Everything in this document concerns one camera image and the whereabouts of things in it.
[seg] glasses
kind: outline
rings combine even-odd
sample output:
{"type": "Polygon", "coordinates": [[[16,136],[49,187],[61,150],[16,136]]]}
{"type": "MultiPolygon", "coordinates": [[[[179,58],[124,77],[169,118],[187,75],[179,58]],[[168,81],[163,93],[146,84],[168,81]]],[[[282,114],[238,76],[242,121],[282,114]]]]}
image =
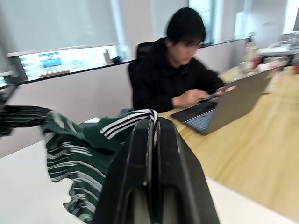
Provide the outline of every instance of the glasses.
{"type": "Polygon", "coordinates": [[[188,49],[199,49],[201,44],[200,43],[196,43],[196,44],[192,44],[192,45],[185,45],[186,48],[188,49]]]}

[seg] man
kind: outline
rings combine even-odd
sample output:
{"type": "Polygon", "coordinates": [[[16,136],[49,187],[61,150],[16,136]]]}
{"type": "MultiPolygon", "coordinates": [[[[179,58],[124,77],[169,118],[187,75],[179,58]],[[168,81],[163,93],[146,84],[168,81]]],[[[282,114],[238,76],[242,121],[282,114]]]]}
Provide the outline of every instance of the man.
{"type": "Polygon", "coordinates": [[[136,68],[132,80],[134,109],[166,112],[195,104],[215,92],[221,95],[224,83],[217,73],[193,58],[206,37],[200,15],[191,8],[178,10],[166,34],[136,68]]]}

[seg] silver laptop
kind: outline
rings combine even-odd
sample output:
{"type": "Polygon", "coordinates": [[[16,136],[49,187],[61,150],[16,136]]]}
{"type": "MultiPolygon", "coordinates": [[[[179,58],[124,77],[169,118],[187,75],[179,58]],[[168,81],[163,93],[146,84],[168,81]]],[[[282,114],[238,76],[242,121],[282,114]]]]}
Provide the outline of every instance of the silver laptop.
{"type": "Polygon", "coordinates": [[[218,103],[205,102],[171,115],[201,134],[209,134],[248,114],[273,76],[272,70],[226,84],[218,103]]]}

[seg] jacket sleeve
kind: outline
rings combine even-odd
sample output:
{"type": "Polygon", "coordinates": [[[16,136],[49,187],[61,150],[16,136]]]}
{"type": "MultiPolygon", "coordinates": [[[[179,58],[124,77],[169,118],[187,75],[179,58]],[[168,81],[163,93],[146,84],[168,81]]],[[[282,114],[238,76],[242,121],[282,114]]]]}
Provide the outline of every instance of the jacket sleeve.
{"type": "Polygon", "coordinates": [[[199,67],[199,79],[198,87],[201,90],[207,91],[208,94],[213,94],[217,89],[225,86],[224,82],[218,77],[218,73],[206,69],[203,64],[198,62],[199,67]]]}
{"type": "Polygon", "coordinates": [[[171,97],[155,94],[155,86],[150,73],[150,70],[144,68],[137,69],[134,79],[131,80],[134,110],[153,109],[158,113],[172,110],[171,97]]]}

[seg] hand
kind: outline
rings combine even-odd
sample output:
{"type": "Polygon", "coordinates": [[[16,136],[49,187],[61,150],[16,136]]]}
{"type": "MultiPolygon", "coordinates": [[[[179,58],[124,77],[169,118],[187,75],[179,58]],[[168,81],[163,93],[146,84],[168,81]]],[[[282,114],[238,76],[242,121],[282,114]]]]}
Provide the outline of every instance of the hand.
{"type": "Polygon", "coordinates": [[[203,90],[188,90],[179,97],[172,98],[173,107],[181,107],[190,104],[195,104],[199,99],[207,98],[209,95],[203,90]]]}
{"type": "MultiPolygon", "coordinates": [[[[216,93],[218,96],[222,96],[222,94],[224,93],[224,91],[225,91],[225,87],[221,87],[221,88],[217,89],[215,93],[216,93]]],[[[218,100],[219,100],[219,97],[215,97],[215,98],[211,99],[210,101],[211,101],[211,102],[218,103],[218,100]]]]}

